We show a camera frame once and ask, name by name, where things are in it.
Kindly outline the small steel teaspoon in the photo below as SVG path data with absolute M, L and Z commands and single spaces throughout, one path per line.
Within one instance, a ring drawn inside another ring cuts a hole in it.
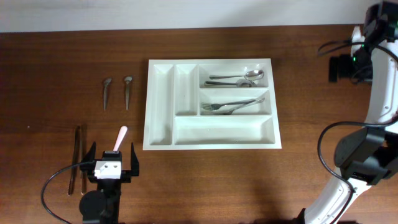
M 130 87 L 131 87 L 131 82 L 132 82 L 132 76 L 125 77 L 124 82 L 125 82 L 125 105 L 126 105 L 126 110 L 128 110 L 129 109 Z
M 110 85 L 110 83 L 112 82 L 112 78 L 107 78 L 104 82 L 103 82 L 103 109 L 106 110 L 107 109 L 107 104 L 108 104 L 108 87 Z

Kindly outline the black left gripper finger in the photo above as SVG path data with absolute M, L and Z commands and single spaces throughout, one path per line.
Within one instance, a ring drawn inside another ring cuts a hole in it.
M 96 154 L 96 142 L 94 142 L 90 150 L 83 156 L 81 160 L 80 170 L 93 170 L 96 164 L 95 161 Z
M 140 173 L 139 160 L 134 150 L 134 143 L 131 143 L 131 176 L 138 177 Z

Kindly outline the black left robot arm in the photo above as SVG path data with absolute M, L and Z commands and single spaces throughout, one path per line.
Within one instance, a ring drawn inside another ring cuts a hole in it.
M 121 185 L 130 183 L 132 177 L 139 176 L 139 161 L 134 146 L 131 147 L 131 168 L 122 169 L 120 151 L 104 151 L 102 158 L 95 157 L 96 144 L 81 160 L 80 170 L 88 180 L 97 185 L 81 198 L 79 204 L 83 223 L 117 223 L 121 198 Z

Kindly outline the steel table knife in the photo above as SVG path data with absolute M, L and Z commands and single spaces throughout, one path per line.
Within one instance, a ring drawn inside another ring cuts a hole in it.
M 80 136 L 81 136 L 81 127 L 77 126 L 75 128 L 75 135 L 74 135 L 72 165 L 75 165 L 78 163 L 79 151 L 80 151 Z M 77 174 L 76 167 L 72 167 L 71 168 L 71 176 L 70 176 L 69 185 L 68 185 L 68 196 L 71 196 L 74 192 L 76 174 Z
M 85 135 L 85 125 L 81 125 L 80 128 L 80 160 L 82 161 L 84 156 L 85 156 L 85 149 L 86 149 L 86 135 Z M 80 177 L 81 177 L 81 194 L 84 195 L 86 193 L 86 173 L 81 171 L 80 172 Z

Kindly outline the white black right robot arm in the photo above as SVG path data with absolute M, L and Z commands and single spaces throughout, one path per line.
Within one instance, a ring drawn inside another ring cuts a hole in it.
M 340 121 L 337 126 L 359 129 L 343 137 L 334 152 L 331 169 L 317 149 L 318 158 L 332 178 L 320 196 L 303 208 L 293 223 L 340 223 L 349 206 L 383 179 L 397 174 L 397 1 L 381 1 L 366 11 L 362 27 L 350 39 L 334 42 L 335 49 L 349 47 L 349 54 L 331 57 L 331 83 L 347 78 L 355 84 L 368 83 L 371 96 L 364 122 Z

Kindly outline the steel spoon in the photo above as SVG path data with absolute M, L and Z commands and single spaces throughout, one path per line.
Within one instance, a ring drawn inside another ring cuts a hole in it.
M 241 87 L 257 87 L 257 85 L 249 80 L 243 80 L 240 79 L 234 83 L 227 83 L 227 82 L 214 82 L 214 81 L 205 81 L 204 83 L 205 86 L 210 86 L 210 85 L 219 85 L 219 86 L 235 86 L 238 88 Z

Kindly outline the pink handled utensil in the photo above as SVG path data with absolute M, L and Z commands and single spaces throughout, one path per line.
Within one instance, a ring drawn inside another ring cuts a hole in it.
M 115 151 L 115 152 L 119 151 L 119 147 L 120 147 L 120 145 L 121 145 L 121 143 L 122 143 L 127 131 L 128 131 L 127 126 L 121 126 L 120 127 L 119 132 L 118 132 L 118 136 L 116 138 L 115 145 L 113 147 L 113 151 Z

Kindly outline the steel fork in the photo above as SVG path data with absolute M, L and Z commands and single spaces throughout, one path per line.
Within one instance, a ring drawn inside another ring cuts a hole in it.
M 239 110 L 241 108 L 245 108 L 248 106 L 256 105 L 258 103 L 262 103 L 264 100 L 265 100 L 265 98 L 258 98 L 258 99 L 250 101 L 249 103 L 245 103 L 245 104 L 236 106 L 228 111 L 214 112 L 214 113 L 212 113 L 212 115 L 232 115 L 236 110 Z
M 243 101 L 234 101 L 234 102 L 229 102 L 229 103 L 201 103 L 201 108 L 204 110 L 208 110 L 208 111 L 215 111 L 220 109 L 223 106 L 231 106 L 231 105 L 242 105 L 245 103 L 249 103 L 250 101 L 252 101 L 254 99 L 250 99 L 250 100 L 243 100 Z

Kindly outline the steel tablespoon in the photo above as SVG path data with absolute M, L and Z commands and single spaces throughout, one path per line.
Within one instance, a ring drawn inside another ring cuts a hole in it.
M 246 80 L 259 80 L 264 76 L 264 71 L 263 70 L 251 70 L 246 72 L 244 75 L 232 75 L 232 76 L 219 76 L 219 75 L 210 75 L 209 79 L 211 80 L 219 80 L 219 79 L 225 79 L 225 78 L 239 78 L 242 77 Z

